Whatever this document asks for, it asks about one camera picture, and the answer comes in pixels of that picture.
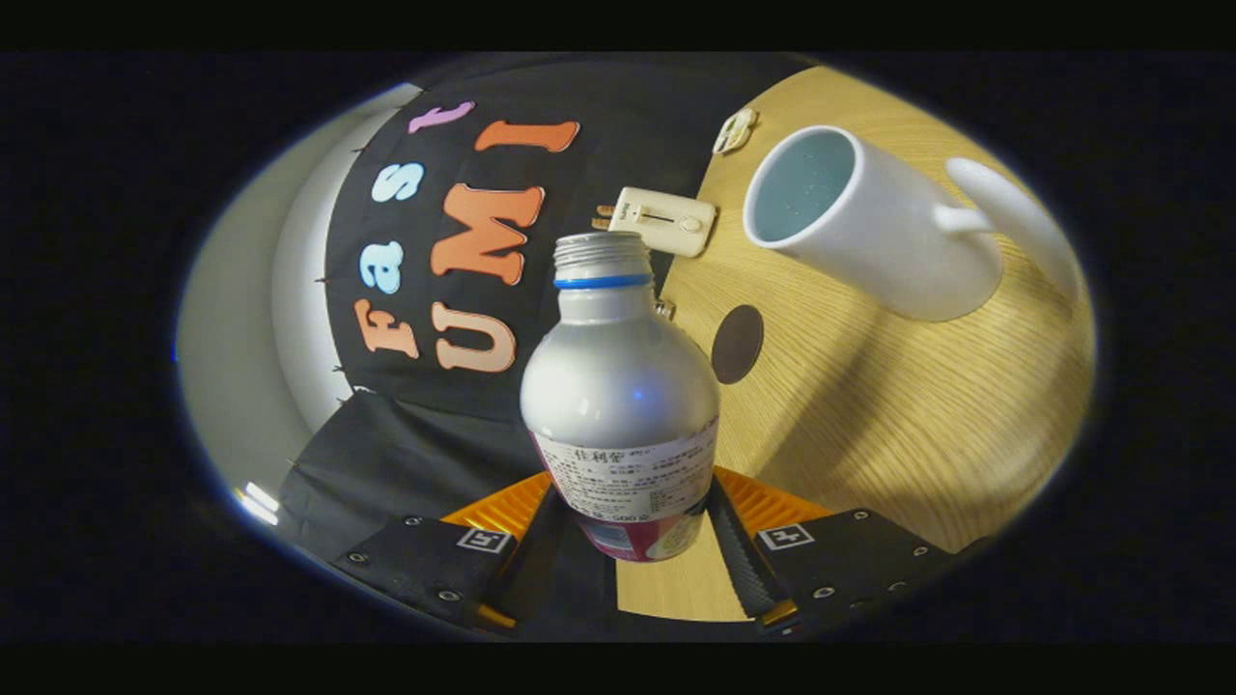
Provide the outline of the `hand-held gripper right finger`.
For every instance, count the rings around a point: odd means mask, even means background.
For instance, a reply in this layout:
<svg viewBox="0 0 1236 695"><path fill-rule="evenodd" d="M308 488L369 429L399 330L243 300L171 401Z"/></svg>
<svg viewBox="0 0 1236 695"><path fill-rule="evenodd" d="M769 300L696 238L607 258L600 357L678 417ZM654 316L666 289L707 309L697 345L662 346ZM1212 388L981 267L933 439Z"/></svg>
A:
<svg viewBox="0 0 1236 695"><path fill-rule="evenodd" d="M826 633L939 580L946 552L873 510L831 512L729 469L708 496L730 584L761 633Z"/></svg>

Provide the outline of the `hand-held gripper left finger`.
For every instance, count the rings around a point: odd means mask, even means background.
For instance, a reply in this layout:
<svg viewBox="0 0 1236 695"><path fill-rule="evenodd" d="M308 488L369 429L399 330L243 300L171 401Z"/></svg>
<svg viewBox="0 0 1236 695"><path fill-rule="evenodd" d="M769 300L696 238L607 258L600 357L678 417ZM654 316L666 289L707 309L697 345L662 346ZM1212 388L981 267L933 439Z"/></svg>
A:
<svg viewBox="0 0 1236 695"><path fill-rule="evenodd" d="M548 596L565 512L551 476L539 472L442 518L392 517L334 568L429 620L515 633Z"/></svg>

